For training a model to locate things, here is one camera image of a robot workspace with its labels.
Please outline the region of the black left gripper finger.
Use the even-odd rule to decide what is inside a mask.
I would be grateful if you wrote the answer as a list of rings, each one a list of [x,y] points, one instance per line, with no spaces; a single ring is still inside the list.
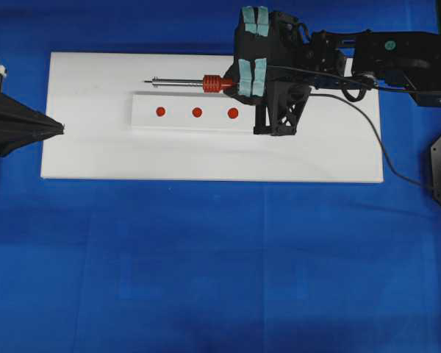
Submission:
[[[0,157],[64,133],[64,126],[0,93]]]

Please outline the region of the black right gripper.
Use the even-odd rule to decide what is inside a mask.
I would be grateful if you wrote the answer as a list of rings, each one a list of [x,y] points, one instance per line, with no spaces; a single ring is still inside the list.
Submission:
[[[347,34],[310,32],[294,15],[244,6],[234,32],[235,60],[224,75],[234,85],[224,93],[242,104],[257,106],[264,99],[266,80],[344,85],[342,49],[348,46],[347,39]]]

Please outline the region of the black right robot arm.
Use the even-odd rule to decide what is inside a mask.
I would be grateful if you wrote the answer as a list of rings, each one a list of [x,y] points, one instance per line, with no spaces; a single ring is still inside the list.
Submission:
[[[305,104],[312,90],[360,101],[370,90],[405,93],[441,107],[441,35],[429,32],[310,32],[294,15],[243,7],[224,93],[273,114]]]

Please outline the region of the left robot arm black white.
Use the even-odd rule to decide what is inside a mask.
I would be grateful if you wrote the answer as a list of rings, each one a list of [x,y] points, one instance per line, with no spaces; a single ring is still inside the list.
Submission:
[[[2,92],[7,69],[0,64],[0,158],[64,133],[64,126]]]

